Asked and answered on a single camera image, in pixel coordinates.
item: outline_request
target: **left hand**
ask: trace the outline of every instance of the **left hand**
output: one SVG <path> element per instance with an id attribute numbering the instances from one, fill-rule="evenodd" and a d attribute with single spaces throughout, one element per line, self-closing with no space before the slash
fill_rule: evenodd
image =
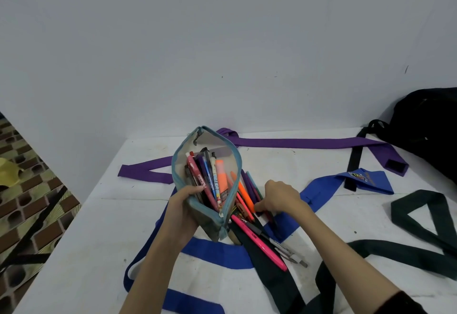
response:
<path id="1" fill-rule="evenodd" d="M 198 227 L 185 200 L 189 195 L 201 192 L 202 190 L 203 186 L 187 185 L 168 200 L 167 211 L 165 212 L 159 234 L 172 242 L 179 249 L 178 252 L 191 240 Z"/>

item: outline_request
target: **yellow object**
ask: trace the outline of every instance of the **yellow object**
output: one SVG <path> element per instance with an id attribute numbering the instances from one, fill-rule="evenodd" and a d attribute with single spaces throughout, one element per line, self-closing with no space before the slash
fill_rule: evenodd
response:
<path id="1" fill-rule="evenodd" d="M 0 186 L 12 187 L 19 183 L 21 168 L 14 162 L 0 158 Z"/>

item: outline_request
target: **black backpack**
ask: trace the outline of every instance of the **black backpack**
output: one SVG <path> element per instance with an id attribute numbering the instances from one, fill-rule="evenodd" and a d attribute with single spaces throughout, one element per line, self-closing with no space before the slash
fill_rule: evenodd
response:
<path id="1" fill-rule="evenodd" d="M 457 88 L 421 89 L 395 105 L 390 124 L 372 120 L 368 133 L 420 156 L 457 184 L 456 117 Z"/>

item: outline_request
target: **black sleeve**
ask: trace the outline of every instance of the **black sleeve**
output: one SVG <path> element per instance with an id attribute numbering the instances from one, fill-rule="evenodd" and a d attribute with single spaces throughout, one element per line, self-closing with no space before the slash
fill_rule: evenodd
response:
<path id="1" fill-rule="evenodd" d="M 412 298 L 403 291 L 393 295 L 375 312 L 375 314 L 390 313 L 427 314 L 419 303 L 413 301 Z"/>

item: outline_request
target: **pink pen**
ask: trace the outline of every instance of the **pink pen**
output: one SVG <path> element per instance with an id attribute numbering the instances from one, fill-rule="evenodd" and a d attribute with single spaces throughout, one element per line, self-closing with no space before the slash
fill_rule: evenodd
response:
<path id="1" fill-rule="evenodd" d="M 208 185 L 205 183 L 202 173 L 198 169 L 194 158 L 191 156 L 190 153 L 186 153 L 186 156 L 187 156 L 187 165 L 189 166 L 189 169 L 191 170 L 192 175 L 198 179 L 198 181 L 200 182 L 200 185 L 203 185 L 203 191 L 205 192 L 206 196 L 208 197 L 209 202 L 211 203 L 213 208 L 216 210 L 216 212 L 219 212 L 218 204 L 217 204 L 216 200 L 214 199 L 213 193 L 211 192 L 210 188 L 208 188 Z"/>
<path id="2" fill-rule="evenodd" d="M 257 244 L 257 246 L 262 249 L 262 251 L 266 254 L 266 256 L 268 256 L 271 261 L 273 261 L 275 263 L 276 266 L 278 266 L 280 269 L 282 269 L 283 271 L 287 271 L 287 266 L 286 264 L 283 262 L 283 260 L 281 260 L 281 258 L 276 255 L 269 247 L 267 247 L 267 245 L 254 233 L 252 232 L 252 230 L 250 228 L 248 228 L 237 216 L 235 216 L 234 214 L 232 214 L 232 220 L 235 222 L 235 224 L 237 224 L 240 229 L 243 230 L 243 232 L 245 234 L 247 234 L 249 236 L 249 238 L 251 238 L 251 240 Z"/>

